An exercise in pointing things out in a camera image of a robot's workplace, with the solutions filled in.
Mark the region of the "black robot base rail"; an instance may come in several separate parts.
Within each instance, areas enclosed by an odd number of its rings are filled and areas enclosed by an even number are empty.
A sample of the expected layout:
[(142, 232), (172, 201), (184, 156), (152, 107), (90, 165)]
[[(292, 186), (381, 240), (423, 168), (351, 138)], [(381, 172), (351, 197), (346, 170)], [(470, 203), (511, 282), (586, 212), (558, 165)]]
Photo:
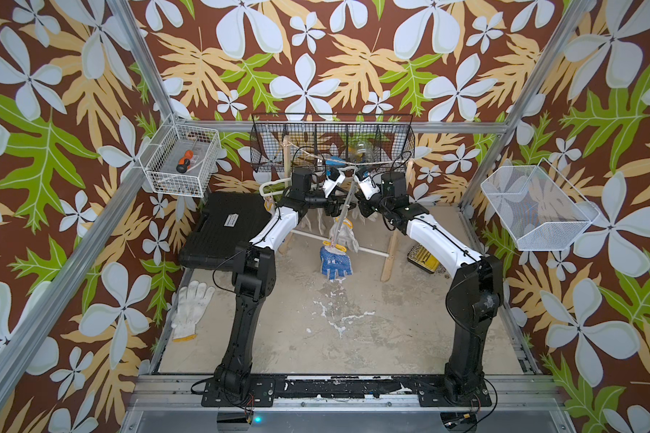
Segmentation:
[(270, 408), (281, 400), (298, 402), (381, 401), (410, 396), (421, 407), (468, 407), (473, 411), (491, 407), (493, 393), (485, 384), (462, 396), (451, 397), (443, 375), (257, 375), (247, 379), (240, 397), (220, 388), (208, 377), (195, 382), (190, 392), (203, 407), (237, 407), (245, 410)]

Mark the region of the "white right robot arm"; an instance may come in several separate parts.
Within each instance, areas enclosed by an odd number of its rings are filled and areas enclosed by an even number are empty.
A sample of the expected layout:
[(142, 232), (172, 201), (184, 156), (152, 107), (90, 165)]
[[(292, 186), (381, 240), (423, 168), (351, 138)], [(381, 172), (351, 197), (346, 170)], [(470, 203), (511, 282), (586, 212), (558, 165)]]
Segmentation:
[(388, 227), (425, 248), (451, 277), (445, 307), (455, 330), (451, 355), (444, 367), (443, 397), (460, 403), (481, 394), (484, 347), (489, 327), (503, 304), (500, 259), (465, 245), (426, 207), (411, 202), (403, 173), (386, 172), (376, 184), (369, 171), (361, 169), (354, 180), (359, 187), (357, 206), (363, 216), (380, 214)]

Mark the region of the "black plastic tool case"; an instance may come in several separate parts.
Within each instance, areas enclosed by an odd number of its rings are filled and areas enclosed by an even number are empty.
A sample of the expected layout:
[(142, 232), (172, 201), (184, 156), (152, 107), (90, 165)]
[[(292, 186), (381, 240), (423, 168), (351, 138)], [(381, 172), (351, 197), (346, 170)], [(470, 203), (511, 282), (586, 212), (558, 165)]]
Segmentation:
[(237, 248), (246, 245), (270, 218), (258, 194), (213, 192), (180, 251), (179, 263), (189, 269), (230, 272)]

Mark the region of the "white glove behind left arm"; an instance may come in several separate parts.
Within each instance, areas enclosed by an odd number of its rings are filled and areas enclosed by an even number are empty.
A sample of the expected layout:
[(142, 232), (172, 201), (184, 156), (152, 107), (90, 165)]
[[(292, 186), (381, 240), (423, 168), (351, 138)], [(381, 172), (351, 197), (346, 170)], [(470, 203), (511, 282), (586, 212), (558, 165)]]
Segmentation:
[(172, 340), (188, 341), (196, 337), (196, 326), (202, 319), (216, 289), (207, 283), (191, 281), (179, 291), (179, 299), (172, 322)]

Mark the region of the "aluminium frame post right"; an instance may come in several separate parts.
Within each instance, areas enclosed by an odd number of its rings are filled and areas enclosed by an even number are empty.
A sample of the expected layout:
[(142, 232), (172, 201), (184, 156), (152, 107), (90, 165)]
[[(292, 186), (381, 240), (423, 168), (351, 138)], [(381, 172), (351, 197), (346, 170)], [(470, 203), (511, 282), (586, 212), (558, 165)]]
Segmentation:
[(497, 156), (507, 144), (510, 144), (510, 137), (512, 133), (516, 133), (517, 124), (525, 116), (525, 111), (527, 111), (530, 102), (537, 95), (549, 75), (551, 68), (558, 60), (572, 35), (576, 32), (583, 16), (590, 12), (590, 9), (595, 4), (596, 1), (576, 0), (572, 1), (569, 7), (565, 9), (565, 13), (560, 23), (558, 23), (547, 45), (545, 45), (545, 48), (536, 62), (533, 72), (530, 74), (525, 86), (521, 90), (516, 104), (514, 104), (513, 109), (507, 115), (504, 124), (502, 124), (503, 129), (500, 133), (496, 133), (495, 139), (491, 146), (489, 146), (486, 155), (469, 182), (468, 187), (459, 202), (460, 210), (464, 210), (472, 204), (475, 196), (478, 194), (478, 190), (480, 189), (480, 183), (489, 176), (489, 171), (491, 170)]

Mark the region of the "clear glass jar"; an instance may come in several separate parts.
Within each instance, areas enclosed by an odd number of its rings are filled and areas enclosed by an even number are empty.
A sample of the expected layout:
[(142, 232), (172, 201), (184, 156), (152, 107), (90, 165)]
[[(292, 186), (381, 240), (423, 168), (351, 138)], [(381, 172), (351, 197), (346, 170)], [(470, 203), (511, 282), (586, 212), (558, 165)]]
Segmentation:
[(371, 164), (375, 162), (374, 146), (368, 141), (358, 141), (350, 146), (351, 162), (353, 164)]

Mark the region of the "yellow screwdriver bit set case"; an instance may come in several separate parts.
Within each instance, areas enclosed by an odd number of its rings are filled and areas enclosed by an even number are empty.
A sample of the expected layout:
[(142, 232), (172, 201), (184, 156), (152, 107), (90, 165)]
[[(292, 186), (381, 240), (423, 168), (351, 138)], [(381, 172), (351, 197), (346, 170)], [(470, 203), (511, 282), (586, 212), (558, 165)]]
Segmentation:
[(440, 268), (440, 262), (423, 246), (415, 245), (406, 256), (407, 261), (428, 274), (435, 274)]

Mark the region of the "blue object in basket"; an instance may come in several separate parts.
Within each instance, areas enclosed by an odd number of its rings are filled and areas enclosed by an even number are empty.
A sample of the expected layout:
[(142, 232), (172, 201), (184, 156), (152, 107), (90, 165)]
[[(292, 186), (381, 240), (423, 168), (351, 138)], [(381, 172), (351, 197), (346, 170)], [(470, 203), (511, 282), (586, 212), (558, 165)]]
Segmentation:
[(330, 156), (324, 159), (325, 166), (328, 170), (340, 170), (348, 166), (348, 164), (339, 157)]

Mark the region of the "white yellow cuff glove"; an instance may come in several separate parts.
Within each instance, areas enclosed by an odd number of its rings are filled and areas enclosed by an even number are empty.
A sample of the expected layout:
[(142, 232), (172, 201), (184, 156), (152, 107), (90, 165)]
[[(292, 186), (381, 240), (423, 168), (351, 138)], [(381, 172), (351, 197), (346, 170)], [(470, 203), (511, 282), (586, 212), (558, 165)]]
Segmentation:
[(336, 240), (338, 246), (352, 250), (355, 253), (359, 252), (359, 241), (354, 234), (353, 223), (348, 218), (334, 218), (329, 237), (330, 241)]

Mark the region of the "white mesh basket right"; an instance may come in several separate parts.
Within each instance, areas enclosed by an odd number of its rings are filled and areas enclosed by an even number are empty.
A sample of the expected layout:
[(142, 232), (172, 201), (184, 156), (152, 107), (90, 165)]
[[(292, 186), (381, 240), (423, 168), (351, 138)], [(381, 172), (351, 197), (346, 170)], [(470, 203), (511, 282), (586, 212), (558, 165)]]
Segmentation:
[(599, 209), (554, 165), (507, 161), (480, 185), (519, 251), (561, 251), (599, 217)]

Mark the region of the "orange black screwdriver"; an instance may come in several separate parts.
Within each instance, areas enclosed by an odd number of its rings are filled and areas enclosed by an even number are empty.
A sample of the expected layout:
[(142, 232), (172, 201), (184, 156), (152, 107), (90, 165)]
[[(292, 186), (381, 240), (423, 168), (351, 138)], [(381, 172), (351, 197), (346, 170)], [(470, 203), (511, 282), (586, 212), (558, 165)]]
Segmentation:
[(180, 174), (184, 174), (189, 171), (192, 163), (192, 158), (194, 156), (193, 151), (186, 151), (182, 158), (178, 161), (176, 165), (176, 171)]

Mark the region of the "aluminium frame post left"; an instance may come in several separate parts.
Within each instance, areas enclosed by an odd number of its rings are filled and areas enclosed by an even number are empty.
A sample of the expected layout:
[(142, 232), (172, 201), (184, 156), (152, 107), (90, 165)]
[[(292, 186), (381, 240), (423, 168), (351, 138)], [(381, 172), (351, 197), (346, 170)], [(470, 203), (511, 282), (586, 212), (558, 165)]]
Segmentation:
[(0, 432), (116, 432), (182, 271), (158, 1), (0, 1)]

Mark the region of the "white clip hanger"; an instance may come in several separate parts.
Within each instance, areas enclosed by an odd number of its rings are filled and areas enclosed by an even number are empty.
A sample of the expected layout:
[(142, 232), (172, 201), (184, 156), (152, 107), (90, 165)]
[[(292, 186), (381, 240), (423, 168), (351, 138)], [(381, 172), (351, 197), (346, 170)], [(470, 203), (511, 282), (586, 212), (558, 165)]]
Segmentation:
[[(368, 168), (368, 169), (369, 169), (370, 174), (371, 174), (371, 176), (373, 178), (373, 181), (375, 183), (378, 182), (379, 180), (382, 180), (382, 175), (385, 174), (385, 173), (400, 172), (400, 173), (403, 173), (404, 175), (406, 174), (406, 168), (405, 167), (402, 167), (401, 169), (397, 169), (396, 171), (383, 171), (383, 170), (381, 170), (379, 168), (377, 168), (377, 169)], [(323, 175), (325, 177), (326, 170), (327, 170), (326, 166), (323, 165), (321, 167), (321, 169), (314, 170), (312, 172), (312, 176), (318, 177), (318, 176)], [(344, 174), (345, 174), (346, 178), (351, 178), (351, 177), (354, 178), (355, 172), (352, 173), (351, 171), (349, 171), (348, 173), (344, 173)], [(296, 174), (296, 168), (292, 168), (291, 176), (293, 174)], [(289, 189), (292, 186), (292, 184), (293, 184), (292, 178), (291, 178), (291, 183), (290, 184), (285, 184), (283, 182), (277, 183), (277, 180), (271, 180), (269, 182), (266, 182), (266, 183), (262, 184), (259, 187), (259, 193), (263, 198), (272, 197), (274, 195), (285, 195), (286, 194), (285, 191), (287, 189)]]

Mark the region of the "aluminium frame post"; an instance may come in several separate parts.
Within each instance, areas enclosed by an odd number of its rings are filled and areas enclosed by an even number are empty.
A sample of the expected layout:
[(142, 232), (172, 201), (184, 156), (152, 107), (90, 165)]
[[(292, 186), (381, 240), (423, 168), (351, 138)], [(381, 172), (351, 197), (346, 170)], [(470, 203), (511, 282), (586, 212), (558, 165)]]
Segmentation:
[(516, 104), (514, 104), (513, 109), (507, 115), (504, 124), (502, 124), (503, 129), (500, 133), (496, 133), (495, 139), (491, 146), (489, 146), (486, 155), (469, 182), (468, 187), (459, 202), (460, 210), (464, 210), (472, 204), (475, 196), (478, 194), (478, 190), (480, 189), (480, 183), (489, 176), (489, 171), (491, 170), (497, 156), (507, 144), (510, 144), (510, 137), (512, 133), (516, 133), (517, 124), (525, 116), (525, 111), (527, 111), (530, 102), (537, 95), (549, 75), (551, 68), (558, 60), (572, 35), (576, 32), (583, 16), (590, 12), (590, 9), (595, 4), (596, 1), (576, 0), (572, 1), (569, 7), (565, 9), (565, 13), (560, 23), (558, 23), (547, 45), (545, 45), (545, 48), (536, 62), (533, 72), (530, 74), (525, 86), (521, 90)]
[(0, 1), (0, 432), (116, 432), (182, 271), (158, 1)]

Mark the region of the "wooden drying rack frame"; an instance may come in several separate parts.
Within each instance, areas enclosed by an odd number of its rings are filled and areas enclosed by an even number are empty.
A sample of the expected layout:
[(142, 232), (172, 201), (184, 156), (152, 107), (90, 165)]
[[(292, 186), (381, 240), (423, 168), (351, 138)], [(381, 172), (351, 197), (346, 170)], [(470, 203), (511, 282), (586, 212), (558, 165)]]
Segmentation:
[[(281, 180), (278, 180), (277, 183), (283, 182), (285, 184), (290, 184), (291, 183), (291, 172), (292, 172), (292, 157), (296, 155), (297, 151), (293, 150), (294, 144), (289, 138), (289, 135), (286, 134), (281, 142), (281, 146), (283, 148), (283, 163), (285, 164), (285, 177)], [(415, 155), (415, 150), (412, 150), (409, 155), (406, 158), (403, 158), (399, 162), (381, 162), (381, 163), (372, 163), (368, 166), (368, 168), (372, 169), (381, 169), (383, 171), (396, 171), (397, 169), (401, 169), (402, 167), (406, 168), (406, 174), (404, 175), (406, 177), (406, 180), (411, 176), (411, 172), (413, 169), (413, 160), (412, 157)], [(348, 166), (344, 169), (340, 169), (343, 173), (348, 173), (351, 171), (354, 173), (356, 169), (360, 169), (362, 167), (365, 167), (366, 165), (364, 164), (353, 164), (353, 163), (348, 163)], [(285, 241), (278, 247), (278, 252), (280, 254), (287, 254), (290, 243), (292, 241), (292, 238), (294, 237), (295, 231), (292, 231), (286, 238)], [(381, 279), (383, 283), (386, 281), (389, 281), (392, 275), (393, 271), (393, 265), (395, 261), (395, 251), (397, 250), (397, 244), (398, 244), (398, 239), (399, 235), (393, 234), (391, 236), (389, 243), (388, 243), (388, 248), (387, 251), (381, 252), (377, 250), (366, 250), (363, 247), (360, 247), (359, 250), (365, 251), (366, 253), (369, 254), (377, 254), (380, 256), (384, 256), (385, 258), (385, 263), (383, 267), (383, 271), (381, 274)]]

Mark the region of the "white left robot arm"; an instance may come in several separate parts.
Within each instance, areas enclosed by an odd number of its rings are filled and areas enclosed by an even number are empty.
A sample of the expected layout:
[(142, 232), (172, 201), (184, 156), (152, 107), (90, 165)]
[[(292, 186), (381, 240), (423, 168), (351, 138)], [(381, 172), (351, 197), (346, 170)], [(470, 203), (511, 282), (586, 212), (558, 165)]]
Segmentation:
[(350, 209), (352, 197), (341, 187), (340, 180), (335, 180), (332, 187), (312, 187), (312, 172), (297, 168), (266, 226), (237, 247), (231, 275), (236, 310), (226, 353), (213, 375), (213, 388), (228, 401), (239, 404), (248, 400), (259, 315), (276, 286), (276, 251), (310, 209), (321, 209), (335, 218)]

